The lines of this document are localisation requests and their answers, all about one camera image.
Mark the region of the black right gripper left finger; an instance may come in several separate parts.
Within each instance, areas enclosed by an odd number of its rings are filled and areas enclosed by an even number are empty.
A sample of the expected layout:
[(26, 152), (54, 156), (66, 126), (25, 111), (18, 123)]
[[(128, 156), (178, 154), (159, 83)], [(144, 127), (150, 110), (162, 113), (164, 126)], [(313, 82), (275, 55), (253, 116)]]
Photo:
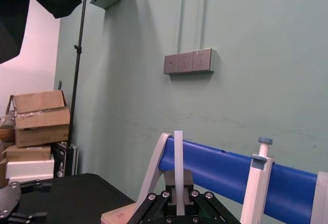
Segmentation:
[(160, 194), (149, 193), (129, 223), (174, 223), (176, 190), (174, 171), (164, 172), (166, 188)]

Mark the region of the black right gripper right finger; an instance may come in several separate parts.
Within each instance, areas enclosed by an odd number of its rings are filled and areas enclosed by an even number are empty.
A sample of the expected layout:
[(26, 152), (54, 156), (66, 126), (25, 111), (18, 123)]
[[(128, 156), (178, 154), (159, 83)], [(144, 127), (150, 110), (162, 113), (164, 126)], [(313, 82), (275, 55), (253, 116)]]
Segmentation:
[(215, 197), (206, 191), (194, 189), (191, 171), (183, 172), (184, 204), (186, 214), (192, 215), (193, 223), (240, 223), (240, 221)]

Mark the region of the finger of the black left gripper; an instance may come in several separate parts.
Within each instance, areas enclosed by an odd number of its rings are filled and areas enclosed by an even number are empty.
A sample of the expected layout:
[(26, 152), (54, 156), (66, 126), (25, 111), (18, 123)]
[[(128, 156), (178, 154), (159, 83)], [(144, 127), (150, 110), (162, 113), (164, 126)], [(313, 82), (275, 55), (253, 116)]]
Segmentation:
[(38, 212), (34, 214), (21, 214), (12, 213), (7, 219), (7, 223), (22, 223), (22, 224), (34, 224), (34, 223), (46, 223), (47, 212)]
[(39, 179), (20, 183), (21, 193), (29, 192), (50, 192), (51, 184), (42, 183)]

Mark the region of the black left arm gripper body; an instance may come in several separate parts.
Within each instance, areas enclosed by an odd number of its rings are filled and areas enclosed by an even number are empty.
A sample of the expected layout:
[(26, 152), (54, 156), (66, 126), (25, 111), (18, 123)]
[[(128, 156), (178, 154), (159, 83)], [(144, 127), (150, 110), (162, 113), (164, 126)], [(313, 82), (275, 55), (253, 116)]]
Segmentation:
[(1, 219), (6, 219), (16, 209), (21, 199), (21, 186), (19, 182), (12, 182), (1, 189), (0, 195)]

